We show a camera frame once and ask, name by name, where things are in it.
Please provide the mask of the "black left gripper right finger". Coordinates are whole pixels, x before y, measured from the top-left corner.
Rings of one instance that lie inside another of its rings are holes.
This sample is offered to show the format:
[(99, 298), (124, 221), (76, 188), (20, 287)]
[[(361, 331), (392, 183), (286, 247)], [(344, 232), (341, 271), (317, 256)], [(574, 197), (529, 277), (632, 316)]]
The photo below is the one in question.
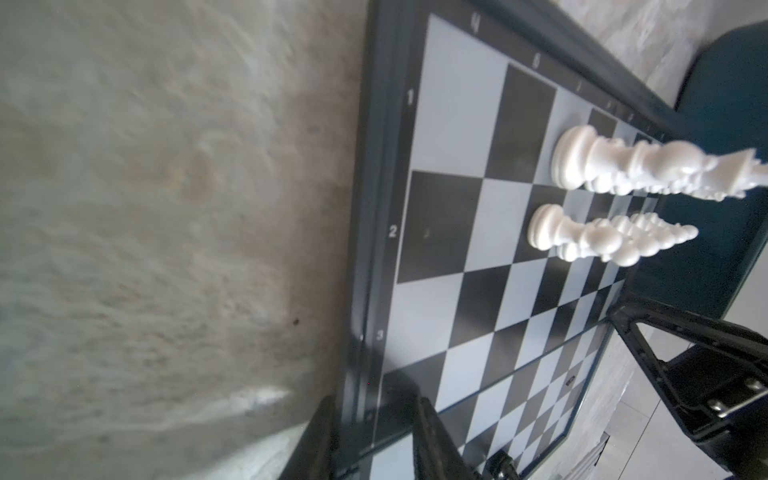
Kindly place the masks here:
[(426, 397), (418, 397), (415, 400), (412, 435), (416, 479), (475, 478)]

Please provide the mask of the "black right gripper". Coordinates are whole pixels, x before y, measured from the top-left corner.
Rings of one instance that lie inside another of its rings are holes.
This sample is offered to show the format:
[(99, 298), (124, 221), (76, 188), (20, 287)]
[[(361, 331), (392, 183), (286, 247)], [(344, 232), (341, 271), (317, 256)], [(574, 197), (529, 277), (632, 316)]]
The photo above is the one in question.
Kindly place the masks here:
[[(732, 478), (766, 478), (766, 338), (651, 299), (621, 299), (608, 318), (688, 439)], [(691, 346), (662, 360), (642, 325)]]

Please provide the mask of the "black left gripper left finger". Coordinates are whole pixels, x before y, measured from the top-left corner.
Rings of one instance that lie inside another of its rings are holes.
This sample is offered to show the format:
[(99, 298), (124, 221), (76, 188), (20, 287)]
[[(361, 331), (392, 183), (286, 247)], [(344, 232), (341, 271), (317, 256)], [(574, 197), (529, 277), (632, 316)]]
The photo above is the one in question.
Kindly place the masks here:
[(324, 397), (307, 424), (279, 480), (327, 480), (331, 478), (335, 399)]

